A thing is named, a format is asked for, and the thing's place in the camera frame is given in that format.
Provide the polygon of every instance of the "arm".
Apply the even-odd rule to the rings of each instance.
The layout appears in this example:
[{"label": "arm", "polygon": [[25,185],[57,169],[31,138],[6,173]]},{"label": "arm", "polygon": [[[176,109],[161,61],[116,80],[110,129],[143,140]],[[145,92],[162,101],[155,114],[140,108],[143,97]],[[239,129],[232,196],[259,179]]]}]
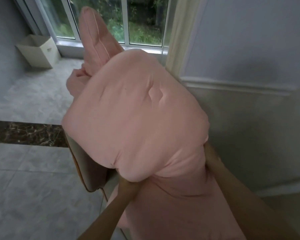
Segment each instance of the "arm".
[{"label": "arm", "polygon": [[118,195],[78,240],[110,240],[122,213],[142,184],[143,182],[131,183],[119,176]]},{"label": "arm", "polygon": [[214,174],[233,216],[248,240],[300,239],[279,215],[224,166],[208,142],[204,149],[206,165]]}]

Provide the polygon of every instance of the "floor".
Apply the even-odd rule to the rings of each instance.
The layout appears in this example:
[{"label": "floor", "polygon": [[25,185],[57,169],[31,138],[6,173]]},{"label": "floor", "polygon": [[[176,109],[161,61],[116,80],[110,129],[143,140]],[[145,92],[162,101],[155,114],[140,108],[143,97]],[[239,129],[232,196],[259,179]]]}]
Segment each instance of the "floor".
[{"label": "floor", "polygon": [[[32,70],[0,101],[0,120],[60,124],[72,96],[66,80],[82,60]],[[0,143],[0,240],[76,239],[105,208],[88,193],[68,148]],[[124,239],[116,230],[113,240]]]}]

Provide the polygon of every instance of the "window sill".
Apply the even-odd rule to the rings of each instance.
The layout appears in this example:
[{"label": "window sill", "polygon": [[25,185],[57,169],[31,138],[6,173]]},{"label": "window sill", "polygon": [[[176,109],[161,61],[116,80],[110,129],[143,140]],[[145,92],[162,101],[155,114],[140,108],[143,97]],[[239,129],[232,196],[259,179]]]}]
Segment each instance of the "window sill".
[{"label": "window sill", "polygon": [[[59,40],[56,43],[56,46],[63,57],[79,58],[79,59],[83,59],[84,57],[84,47],[81,42]],[[125,45],[121,45],[121,46],[125,51],[130,49],[141,49],[145,52],[148,52],[149,54],[155,56],[162,65],[165,64],[167,54],[168,54],[166,49],[163,50],[161,47],[149,48],[149,47],[140,47],[140,46],[139,47],[125,46]]]}]

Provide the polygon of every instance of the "pink garment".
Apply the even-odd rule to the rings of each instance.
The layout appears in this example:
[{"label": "pink garment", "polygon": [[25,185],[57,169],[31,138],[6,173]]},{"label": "pink garment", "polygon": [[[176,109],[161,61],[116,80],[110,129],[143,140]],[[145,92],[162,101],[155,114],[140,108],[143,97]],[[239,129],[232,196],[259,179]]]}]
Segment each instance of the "pink garment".
[{"label": "pink garment", "polygon": [[97,163],[148,178],[118,225],[134,240],[245,239],[205,168],[209,122],[196,99],[150,54],[122,52],[91,8],[79,23],[86,55],[62,126]]}]

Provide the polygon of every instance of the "beige curtain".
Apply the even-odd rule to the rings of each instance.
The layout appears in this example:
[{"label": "beige curtain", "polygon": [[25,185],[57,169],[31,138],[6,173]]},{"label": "beige curtain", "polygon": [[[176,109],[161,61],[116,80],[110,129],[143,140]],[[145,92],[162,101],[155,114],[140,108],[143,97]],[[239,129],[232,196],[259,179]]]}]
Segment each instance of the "beige curtain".
[{"label": "beige curtain", "polygon": [[166,69],[179,79],[200,0],[178,0],[174,15]]}]

